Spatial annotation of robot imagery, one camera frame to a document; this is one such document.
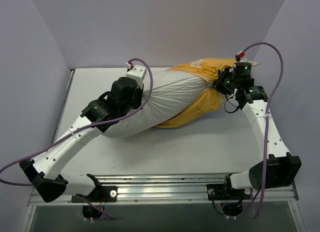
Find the yellow printed pillowcase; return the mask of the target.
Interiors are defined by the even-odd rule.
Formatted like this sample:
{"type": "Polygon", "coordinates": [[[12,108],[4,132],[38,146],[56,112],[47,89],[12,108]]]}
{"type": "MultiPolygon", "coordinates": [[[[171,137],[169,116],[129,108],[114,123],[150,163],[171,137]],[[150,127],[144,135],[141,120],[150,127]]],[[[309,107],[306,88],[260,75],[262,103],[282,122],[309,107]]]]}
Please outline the yellow printed pillowcase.
{"type": "Polygon", "coordinates": [[[162,129],[177,128],[205,113],[217,110],[222,105],[223,98],[221,93],[212,88],[213,82],[218,79],[219,71],[226,66],[232,67],[235,62],[235,58],[204,58],[169,68],[170,71],[184,71],[195,75],[205,80],[209,87],[205,88],[184,110],[156,127],[162,129]]]}

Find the white pillow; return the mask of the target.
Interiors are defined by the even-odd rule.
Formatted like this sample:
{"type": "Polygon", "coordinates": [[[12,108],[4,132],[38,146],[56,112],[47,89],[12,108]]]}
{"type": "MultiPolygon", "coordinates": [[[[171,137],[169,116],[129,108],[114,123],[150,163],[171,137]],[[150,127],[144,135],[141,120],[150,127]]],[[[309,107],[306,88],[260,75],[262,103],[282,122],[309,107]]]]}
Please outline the white pillow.
{"type": "Polygon", "coordinates": [[[177,70],[153,73],[153,89],[146,105],[129,118],[112,125],[103,136],[123,138],[155,127],[182,112],[207,88],[207,82],[177,70]]]}

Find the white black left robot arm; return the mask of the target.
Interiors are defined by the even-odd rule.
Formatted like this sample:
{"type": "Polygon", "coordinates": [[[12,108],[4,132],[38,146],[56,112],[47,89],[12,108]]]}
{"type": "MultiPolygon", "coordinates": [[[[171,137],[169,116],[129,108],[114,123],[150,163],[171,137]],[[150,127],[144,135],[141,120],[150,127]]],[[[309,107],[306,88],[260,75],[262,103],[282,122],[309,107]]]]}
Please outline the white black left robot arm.
{"type": "Polygon", "coordinates": [[[67,176],[60,172],[91,140],[118,123],[131,109],[137,109],[142,104],[143,90],[143,78],[119,78],[110,91],[89,102],[57,145],[19,163],[44,202],[52,202],[63,194],[98,201],[106,194],[92,174],[67,176]]]}

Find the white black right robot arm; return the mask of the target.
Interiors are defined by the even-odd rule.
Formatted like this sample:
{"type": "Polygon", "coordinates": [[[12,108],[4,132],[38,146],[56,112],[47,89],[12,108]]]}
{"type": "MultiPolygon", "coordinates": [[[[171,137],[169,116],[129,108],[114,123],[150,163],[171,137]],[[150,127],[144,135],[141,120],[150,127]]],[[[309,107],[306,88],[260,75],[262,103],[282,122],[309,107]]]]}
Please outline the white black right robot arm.
{"type": "Polygon", "coordinates": [[[251,77],[251,63],[236,62],[218,72],[213,88],[227,99],[235,99],[237,110],[248,119],[258,143],[261,162],[248,171],[232,174],[222,185],[227,198],[234,198],[240,189],[270,189],[290,186],[302,162],[284,144],[270,112],[271,98],[251,77]]]}

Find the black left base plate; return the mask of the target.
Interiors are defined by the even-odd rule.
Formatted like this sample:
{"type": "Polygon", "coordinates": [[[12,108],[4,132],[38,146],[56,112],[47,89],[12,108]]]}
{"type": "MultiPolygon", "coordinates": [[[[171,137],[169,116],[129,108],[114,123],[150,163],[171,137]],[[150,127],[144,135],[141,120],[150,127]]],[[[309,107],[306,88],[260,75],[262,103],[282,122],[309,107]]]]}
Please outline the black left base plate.
{"type": "Polygon", "coordinates": [[[71,198],[72,203],[83,202],[81,198],[93,202],[116,202],[118,195],[118,187],[114,185],[102,186],[95,188],[89,195],[73,195],[71,198]]]}

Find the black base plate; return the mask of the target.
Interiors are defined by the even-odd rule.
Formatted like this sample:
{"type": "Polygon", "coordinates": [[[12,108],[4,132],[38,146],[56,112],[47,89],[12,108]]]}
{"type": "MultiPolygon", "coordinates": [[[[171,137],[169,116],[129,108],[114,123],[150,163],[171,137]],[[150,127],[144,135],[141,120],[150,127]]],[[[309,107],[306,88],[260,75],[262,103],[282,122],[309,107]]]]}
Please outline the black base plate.
{"type": "Polygon", "coordinates": [[[72,203],[83,202],[81,198],[93,202],[116,202],[118,195],[118,187],[114,185],[102,186],[95,188],[89,195],[73,195],[71,198],[72,203]]]}
{"type": "Polygon", "coordinates": [[[227,188],[223,184],[207,184],[207,198],[208,200],[249,200],[250,191],[245,192],[244,189],[227,188]]]}

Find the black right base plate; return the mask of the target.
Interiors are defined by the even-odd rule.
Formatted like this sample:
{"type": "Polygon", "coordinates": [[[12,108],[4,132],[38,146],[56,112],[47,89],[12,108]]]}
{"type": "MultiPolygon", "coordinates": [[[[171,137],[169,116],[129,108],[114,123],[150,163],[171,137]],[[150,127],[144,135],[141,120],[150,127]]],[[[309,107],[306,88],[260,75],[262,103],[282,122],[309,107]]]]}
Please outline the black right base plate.
{"type": "Polygon", "coordinates": [[[249,200],[250,191],[245,192],[244,189],[227,188],[223,184],[207,184],[207,198],[208,200],[249,200]]]}

